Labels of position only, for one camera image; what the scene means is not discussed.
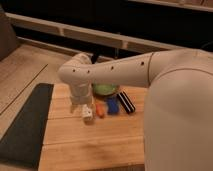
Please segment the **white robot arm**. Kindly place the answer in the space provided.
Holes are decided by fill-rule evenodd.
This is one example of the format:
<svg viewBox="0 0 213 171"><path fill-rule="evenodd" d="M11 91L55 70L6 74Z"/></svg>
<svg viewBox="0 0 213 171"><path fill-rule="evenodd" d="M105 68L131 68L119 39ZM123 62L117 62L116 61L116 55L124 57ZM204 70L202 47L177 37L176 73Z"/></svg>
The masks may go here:
<svg viewBox="0 0 213 171"><path fill-rule="evenodd" d="M58 71L81 104L91 83L148 90L144 103L146 171L213 171L213 53L159 51L92 64L80 53Z"/></svg>

